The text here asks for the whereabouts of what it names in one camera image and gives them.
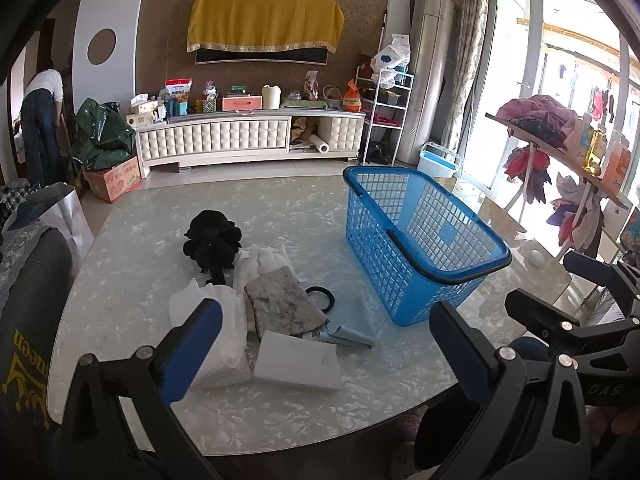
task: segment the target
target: black plush toy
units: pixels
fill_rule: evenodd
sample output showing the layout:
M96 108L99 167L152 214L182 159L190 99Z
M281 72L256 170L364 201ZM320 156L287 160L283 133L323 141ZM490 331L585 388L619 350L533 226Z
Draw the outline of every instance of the black plush toy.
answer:
M182 251L195 260L202 272L210 272L207 283L225 285L223 269L233 269L242 245L242 231L220 211L204 210L191 221Z

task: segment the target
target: white canister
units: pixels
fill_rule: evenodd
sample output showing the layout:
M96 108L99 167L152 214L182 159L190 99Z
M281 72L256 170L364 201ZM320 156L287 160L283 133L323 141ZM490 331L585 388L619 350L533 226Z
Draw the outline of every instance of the white canister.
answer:
M280 108L280 87L265 85L262 87L262 109L277 110Z

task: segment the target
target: white foam block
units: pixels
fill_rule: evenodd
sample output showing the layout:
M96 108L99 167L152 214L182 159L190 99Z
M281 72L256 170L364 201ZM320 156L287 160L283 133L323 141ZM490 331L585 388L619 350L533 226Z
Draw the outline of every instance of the white foam block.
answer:
M267 330L260 343L254 377L295 386L340 389L335 345Z

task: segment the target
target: pink blanket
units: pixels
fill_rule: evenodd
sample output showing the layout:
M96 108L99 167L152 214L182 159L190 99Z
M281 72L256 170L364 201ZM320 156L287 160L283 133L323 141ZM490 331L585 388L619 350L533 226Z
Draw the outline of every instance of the pink blanket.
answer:
M566 139L575 128L578 114L565 108L551 96L534 95L527 99L512 99L498 110L497 117L508 121L537 118L562 133L563 139Z

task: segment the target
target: metal bolt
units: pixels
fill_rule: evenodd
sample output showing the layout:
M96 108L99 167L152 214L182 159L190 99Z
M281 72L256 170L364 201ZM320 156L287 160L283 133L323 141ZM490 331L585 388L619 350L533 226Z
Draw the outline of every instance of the metal bolt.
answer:
M560 354L558 356L558 362L565 368L574 365L574 360L571 359L567 354Z
M78 364L80 366L88 366L94 362L93 354L84 354L81 358L78 359Z
M152 346L141 346L136 350L136 357L138 359L149 359L154 354L154 348Z
M508 346L503 346L498 350L498 355L505 361L513 361L516 358L516 351Z

